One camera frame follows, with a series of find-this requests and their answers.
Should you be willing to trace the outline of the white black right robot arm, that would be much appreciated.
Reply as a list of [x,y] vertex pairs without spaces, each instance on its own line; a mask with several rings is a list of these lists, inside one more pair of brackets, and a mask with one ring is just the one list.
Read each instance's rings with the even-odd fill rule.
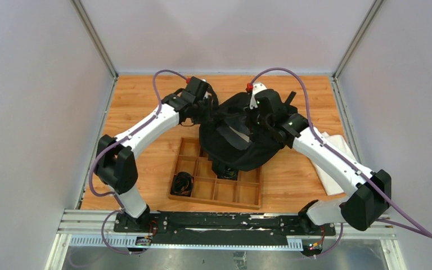
[[249,84],[249,115],[253,127],[263,128],[277,142],[303,154],[342,188],[345,197],[314,200],[299,212],[300,230],[312,235],[326,223],[347,223],[365,231],[389,208],[392,178],[384,170],[374,172],[341,152],[309,125],[299,113],[290,113],[289,101],[262,83]]

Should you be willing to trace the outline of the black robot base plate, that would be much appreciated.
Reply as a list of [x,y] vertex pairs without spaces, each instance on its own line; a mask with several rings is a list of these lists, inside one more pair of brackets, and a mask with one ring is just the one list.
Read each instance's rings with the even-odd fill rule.
[[282,246],[289,236],[335,236],[331,224],[310,226],[296,214],[152,211],[139,219],[117,214],[117,233],[145,233],[156,244]]

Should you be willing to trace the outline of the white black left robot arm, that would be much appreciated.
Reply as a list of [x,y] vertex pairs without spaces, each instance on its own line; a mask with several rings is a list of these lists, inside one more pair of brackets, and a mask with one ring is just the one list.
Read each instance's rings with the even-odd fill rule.
[[98,142],[92,172],[116,197],[128,225],[144,232],[150,225],[149,206],[137,188],[136,161],[140,154],[162,134],[186,119],[199,124],[212,110],[211,85],[197,77],[187,79],[185,88],[164,97],[148,116],[115,137],[104,135]]

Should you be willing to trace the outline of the black fabric backpack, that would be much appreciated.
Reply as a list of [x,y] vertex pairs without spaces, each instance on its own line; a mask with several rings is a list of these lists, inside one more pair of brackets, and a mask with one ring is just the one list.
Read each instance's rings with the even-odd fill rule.
[[200,146],[212,163],[212,171],[217,176],[226,167],[248,172],[261,167],[287,146],[298,135],[289,126],[289,121],[298,117],[298,108],[291,105],[295,95],[291,92],[285,101],[273,89],[255,95],[269,131],[256,143],[249,140],[245,125],[249,93],[237,93],[219,104],[213,120],[199,127]]

